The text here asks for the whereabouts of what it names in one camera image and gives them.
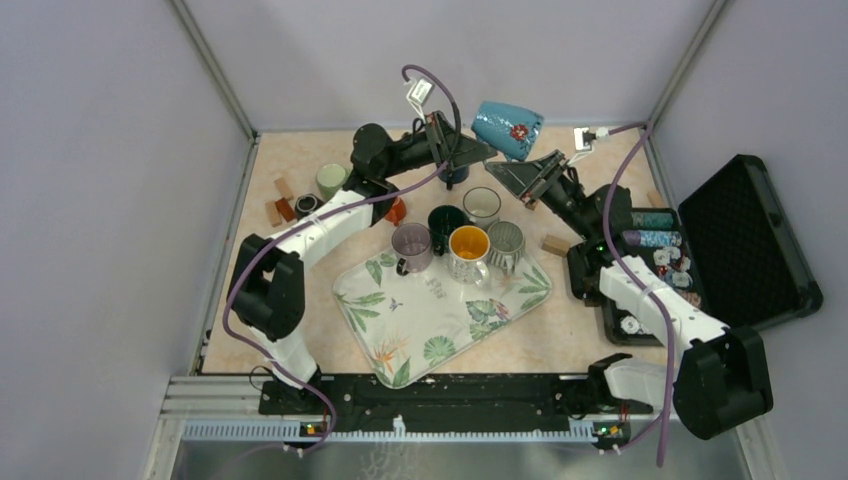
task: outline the light green cup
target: light green cup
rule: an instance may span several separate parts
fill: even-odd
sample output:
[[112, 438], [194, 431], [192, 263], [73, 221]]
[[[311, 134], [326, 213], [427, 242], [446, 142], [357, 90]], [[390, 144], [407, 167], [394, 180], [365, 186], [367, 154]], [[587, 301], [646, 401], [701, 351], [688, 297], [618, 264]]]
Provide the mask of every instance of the light green cup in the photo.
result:
[[342, 188], [347, 175], [347, 169], [338, 163], [330, 163], [318, 169], [318, 173], [315, 174], [315, 183], [318, 184], [318, 192], [325, 202], [333, 198], [333, 195]]

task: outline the wooden block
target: wooden block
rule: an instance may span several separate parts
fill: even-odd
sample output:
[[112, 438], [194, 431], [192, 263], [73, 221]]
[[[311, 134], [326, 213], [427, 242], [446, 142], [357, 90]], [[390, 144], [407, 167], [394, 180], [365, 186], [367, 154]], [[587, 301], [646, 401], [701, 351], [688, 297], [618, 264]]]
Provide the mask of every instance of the wooden block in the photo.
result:
[[569, 248], [571, 248], [570, 243], [553, 235], [545, 235], [545, 239], [542, 241], [542, 250], [560, 257], [565, 257]]
[[297, 215], [295, 215], [291, 205], [289, 205], [289, 201], [285, 198], [281, 198], [274, 202], [274, 206], [277, 207], [277, 211], [280, 212], [280, 215], [282, 215], [287, 222], [291, 222], [297, 218]]
[[265, 213], [268, 215], [268, 222], [271, 223], [272, 227], [279, 227], [283, 224], [283, 217], [277, 211], [277, 205], [273, 200], [265, 202]]
[[284, 200], [294, 199], [294, 193], [292, 193], [291, 187], [289, 187], [285, 178], [280, 177], [274, 180], [274, 186], [277, 187], [277, 191], [280, 192], [280, 196], [283, 197]]
[[651, 190], [648, 192], [648, 201], [651, 202], [651, 206], [654, 208], [668, 208], [668, 205], [665, 204], [665, 200], [663, 200], [662, 195], [657, 190]]

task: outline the blue cup with red flower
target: blue cup with red flower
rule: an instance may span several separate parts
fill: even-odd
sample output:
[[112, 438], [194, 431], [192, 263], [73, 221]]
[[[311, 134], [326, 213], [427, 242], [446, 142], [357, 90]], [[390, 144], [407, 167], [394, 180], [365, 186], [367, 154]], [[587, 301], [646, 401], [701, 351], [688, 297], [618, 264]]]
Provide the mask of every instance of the blue cup with red flower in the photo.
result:
[[471, 130], [481, 142], [503, 153], [507, 161], [523, 162], [542, 130], [545, 117], [524, 107], [483, 102]]

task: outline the purple mug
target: purple mug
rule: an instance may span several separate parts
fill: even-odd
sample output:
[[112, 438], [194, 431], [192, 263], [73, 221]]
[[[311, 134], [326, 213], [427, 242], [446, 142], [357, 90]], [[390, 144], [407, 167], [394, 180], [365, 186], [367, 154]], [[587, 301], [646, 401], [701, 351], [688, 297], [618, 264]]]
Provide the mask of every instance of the purple mug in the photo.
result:
[[397, 274], [423, 272], [433, 261], [430, 230], [420, 223], [401, 225], [392, 235], [392, 248], [398, 256]]

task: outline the white wall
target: white wall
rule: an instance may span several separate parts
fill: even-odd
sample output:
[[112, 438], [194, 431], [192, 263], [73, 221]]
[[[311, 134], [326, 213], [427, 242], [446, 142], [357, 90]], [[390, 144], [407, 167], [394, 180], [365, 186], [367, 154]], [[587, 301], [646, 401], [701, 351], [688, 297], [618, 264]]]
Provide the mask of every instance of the white wall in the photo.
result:
[[0, 3], [0, 477], [140, 475], [245, 153], [165, 1]]
[[711, 0], [187, 3], [254, 127], [298, 130], [408, 126], [406, 63], [438, 75], [467, 123], [482, 100], [554, 123], [643, 120]]
[[736, 153], [766, 162], [824, 291], [763, 333], [769, 415], [792, 478], [845, 478], [848, 417], [848, 3], [735, 2], [659, 128], [678, 201]]

